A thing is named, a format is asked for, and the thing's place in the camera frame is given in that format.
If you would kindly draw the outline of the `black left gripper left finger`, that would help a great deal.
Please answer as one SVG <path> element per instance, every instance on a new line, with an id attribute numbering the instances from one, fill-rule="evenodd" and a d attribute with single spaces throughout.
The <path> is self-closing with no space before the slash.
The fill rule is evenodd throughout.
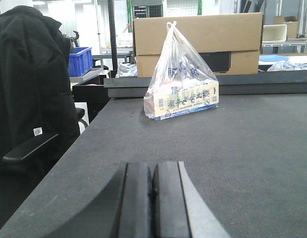
<path id="1" fill-rule="evenodd" d="M 150 238 L 151 172 L 147 163 L 122 163 L 101 192 L 49 238 Z"/>

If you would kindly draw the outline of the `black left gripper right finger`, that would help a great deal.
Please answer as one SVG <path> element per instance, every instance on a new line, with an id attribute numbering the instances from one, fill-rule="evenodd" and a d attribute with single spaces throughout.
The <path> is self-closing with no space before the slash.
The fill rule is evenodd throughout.
<path id="1" fill-rule="evenodd" d="M 160 162 L 153 174 L 155 238 L 227 238 L 192 183 L 183 162 Z"/>

